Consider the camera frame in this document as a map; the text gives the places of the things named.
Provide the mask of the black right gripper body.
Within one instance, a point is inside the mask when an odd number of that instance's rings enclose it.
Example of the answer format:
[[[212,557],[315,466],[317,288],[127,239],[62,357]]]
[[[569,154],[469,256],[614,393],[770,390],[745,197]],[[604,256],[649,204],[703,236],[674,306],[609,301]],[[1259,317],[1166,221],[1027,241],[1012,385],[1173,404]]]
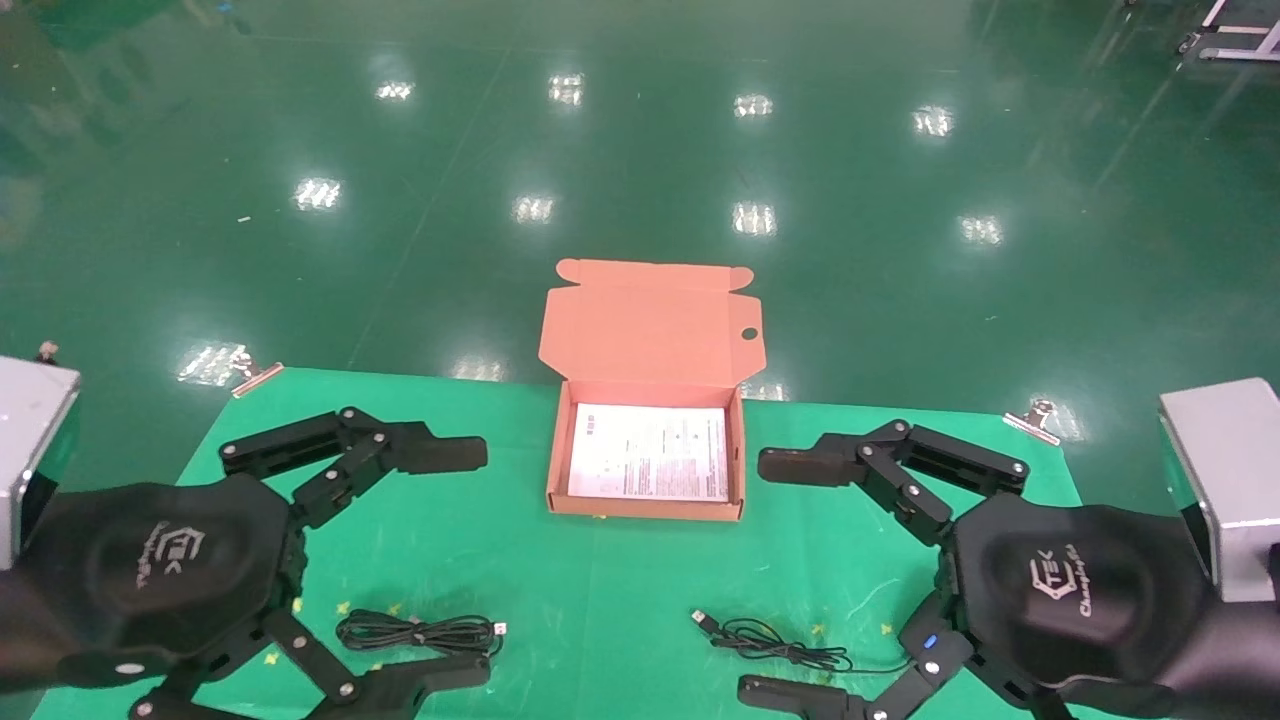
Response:
[[[973,673],[1012,705],[1277,715],[1277,605],[1222,600],[1178,519],[1000,495],[954,523],[940,584]]]

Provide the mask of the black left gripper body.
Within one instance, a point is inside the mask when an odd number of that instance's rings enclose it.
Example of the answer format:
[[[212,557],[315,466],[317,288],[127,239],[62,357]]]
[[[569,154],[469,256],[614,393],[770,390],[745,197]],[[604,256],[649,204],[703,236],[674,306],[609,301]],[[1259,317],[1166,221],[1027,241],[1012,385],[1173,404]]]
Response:
[[[247,477],[58,493],[3,573],[3,691],[219,682],[266,648],[306,564],[285,498]]]

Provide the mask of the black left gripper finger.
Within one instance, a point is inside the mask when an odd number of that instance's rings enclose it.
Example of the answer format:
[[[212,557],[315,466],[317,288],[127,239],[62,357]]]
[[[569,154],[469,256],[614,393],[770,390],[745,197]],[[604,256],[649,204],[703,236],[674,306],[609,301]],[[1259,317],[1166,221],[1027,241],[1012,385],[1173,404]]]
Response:
[[[196,702],[212,676],[214,650],[236,651],[250,634],[270,641],[320,689],[311,719],[413,719],[434,693],[484,685],[492,661],[484,653],[390,664],[356,676],[289,610],[257,612],[239,621],[186,621],[170,612],[131,620],[131,646],[152,650],[166,665],[163,682],[140,698],[133,719],[234,719]]]
[[[229,441],[219,455],[228,477],[256,480],[325,462],[292,495],[291,524],[308,529],[328,524],[392,473],[476,471],[489,459],[479,436],[439,437],[424,421],[383,421],[357,407]]]

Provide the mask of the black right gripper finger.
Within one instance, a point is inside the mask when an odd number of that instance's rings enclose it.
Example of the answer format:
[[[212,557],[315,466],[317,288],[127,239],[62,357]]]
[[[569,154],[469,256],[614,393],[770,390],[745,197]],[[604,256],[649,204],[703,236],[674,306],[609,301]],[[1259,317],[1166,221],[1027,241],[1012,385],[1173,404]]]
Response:
[[[765,447],[756,471],[776,484],[858,487],[925,547],[945,544],[952,509],[919,475],[982,498],[1023,495],[1029,465],[904,419],[865,434],[824,433],[810,448]]]
[[[760,675],[739,679],[739,701],[800,719],[910,719],[963,669],[978,666],[978,648],[957,628],[957,597],[936,591],[900,634],[908,666],[873,700],[844,689]]]

